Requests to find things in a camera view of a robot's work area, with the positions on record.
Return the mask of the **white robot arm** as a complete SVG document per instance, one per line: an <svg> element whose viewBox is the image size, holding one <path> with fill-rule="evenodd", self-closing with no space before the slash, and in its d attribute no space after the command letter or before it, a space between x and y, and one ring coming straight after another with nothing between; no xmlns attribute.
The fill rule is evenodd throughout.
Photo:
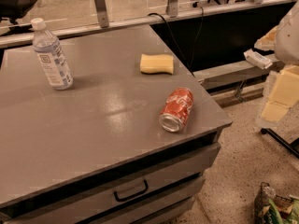
<svg viewBox="0 0 299 224"><path fill-rule="evenodd" d="M273 50L276 58L285 63L270 86L260 115L261 119L276 123L299 101L299 1L254 47Z"/></svg>

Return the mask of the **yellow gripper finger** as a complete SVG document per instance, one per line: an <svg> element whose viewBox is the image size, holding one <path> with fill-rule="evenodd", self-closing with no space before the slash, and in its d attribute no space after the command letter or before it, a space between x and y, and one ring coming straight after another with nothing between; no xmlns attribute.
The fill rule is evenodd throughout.
<svg viewBox="0 0 299 224"><path fill-rule="evenodd" d="M274 49L276 34L277 34L277 27L273 27L266 35L259 38L255 44L254 48L268 51Z"/></svg>
<svg viewBox="0 0 299 224"><path fill-rule="evenodd" d="M267 96L261 118L269 122L279 122L299 101L299 66L287 65L277 75Z"/></svg>

